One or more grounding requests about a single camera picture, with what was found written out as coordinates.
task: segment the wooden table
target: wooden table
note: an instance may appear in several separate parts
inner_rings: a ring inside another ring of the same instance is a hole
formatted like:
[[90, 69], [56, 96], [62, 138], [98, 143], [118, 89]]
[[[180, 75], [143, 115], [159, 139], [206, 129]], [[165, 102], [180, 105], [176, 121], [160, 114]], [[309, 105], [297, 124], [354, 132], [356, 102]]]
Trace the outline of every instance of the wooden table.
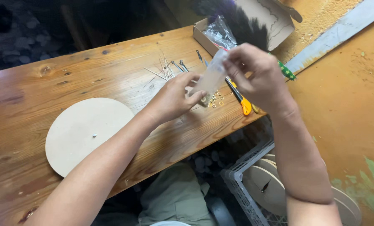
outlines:
[[[63, 110], [81, 100], [107, 97], [138, 113], [165, 83], [156, 77], [148, 84], [154, 74], [144, 69], [160, 71], [162, 50], [169, 61], [182, 59], [190, 71], [205, 71], [195, 50], [208, 61], [211, 56], [192, 31], [189, 26], [0, 71], [0, 225], [17, 225], [63, 179], [45, 155], [46, 135]], [[263, 116], [244, 116], [226, 83], [219, 91], [224, 106], [197, 105], [154, 130], [110, 195]]]

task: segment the hand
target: hand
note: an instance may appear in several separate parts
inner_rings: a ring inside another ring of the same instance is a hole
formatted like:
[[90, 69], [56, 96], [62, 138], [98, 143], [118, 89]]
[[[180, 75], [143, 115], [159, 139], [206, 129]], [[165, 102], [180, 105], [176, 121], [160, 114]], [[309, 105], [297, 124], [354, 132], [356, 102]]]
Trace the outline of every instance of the hand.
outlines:
[[[229, 51], [224, 66], [239, 92], [271, 117], [286, 117], [297, 104], [290, 95], [275, 56], [250, 44], [241, 44]], [[252, 72], [249, 78], [245, 73]]]
[[187, 99], [185, 97], [186, 86], [194, 87], [196, 82], [193, 81], [198, 81], [200, 77], [195, 72], [185, 72], [170, 79], [142, 111], [151, 116], [157, 125], [187, 113], [207, 94], [199, 91]]

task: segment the person's left hand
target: person's left hand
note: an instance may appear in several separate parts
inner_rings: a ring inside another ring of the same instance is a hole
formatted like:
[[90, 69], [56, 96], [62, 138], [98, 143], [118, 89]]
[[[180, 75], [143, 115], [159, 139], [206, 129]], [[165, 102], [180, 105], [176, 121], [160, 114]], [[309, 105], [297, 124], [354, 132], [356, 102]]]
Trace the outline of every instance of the person's left hand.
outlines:
[[207, 94], [199, 91], [187, 99], [185, 97], [185, 87], [194, 87], [196, 83], [192, 80], [198, 81], [200, 77], [195, 72], [185, 72], [170, 79], [141, 112], [151, 116], [157, 125], [187, 113]]

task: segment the forearm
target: forearm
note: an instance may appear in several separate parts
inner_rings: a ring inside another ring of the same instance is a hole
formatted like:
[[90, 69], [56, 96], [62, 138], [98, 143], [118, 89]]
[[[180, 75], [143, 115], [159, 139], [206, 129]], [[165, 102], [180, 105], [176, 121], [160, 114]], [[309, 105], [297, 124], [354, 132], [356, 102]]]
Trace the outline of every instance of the forearm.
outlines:
[[297, 104], [292, 105], [294, 111], [287, 117], [272, 118], [271, 115], [280, 179], [293, 198], [319, 204], [332, 203], [326, 167]]
[[157, 127], [137, 114], [84, 158], [27, 221], [29, 225], [90, 225], [114, 183]]

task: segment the plastic bag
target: plastic bag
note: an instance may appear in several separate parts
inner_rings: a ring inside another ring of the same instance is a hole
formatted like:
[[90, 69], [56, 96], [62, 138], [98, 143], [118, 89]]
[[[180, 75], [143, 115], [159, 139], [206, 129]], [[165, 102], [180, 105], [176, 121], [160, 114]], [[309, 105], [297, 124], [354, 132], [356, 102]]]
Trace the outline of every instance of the plastic bag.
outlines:
[[222, 82], [225, 80], [228, 75], [225, 67], [222, 62], [226, 60], [228, 53], [219, 49], [218, 52], [214, 55], [214, 58], [211, 60], [207, 69], [205, 70], [202, 77], [198, 80], [195, 87], [190, 91], [189, 96], [193, 95], [195, 92], [200, 90], [207, 91], [207, 95], [199, 102], [200, 105], [207, 107], [211, 96], [214, 95], [214, 92], [221, 86]]
[[223, 20], [223, 16], [218, 16], [213, 23], [208, 25], [208, 28], [203, 33], [209, 40], [225, 49], [237, 46], [236, 39], [230, 31], [229, 26]]

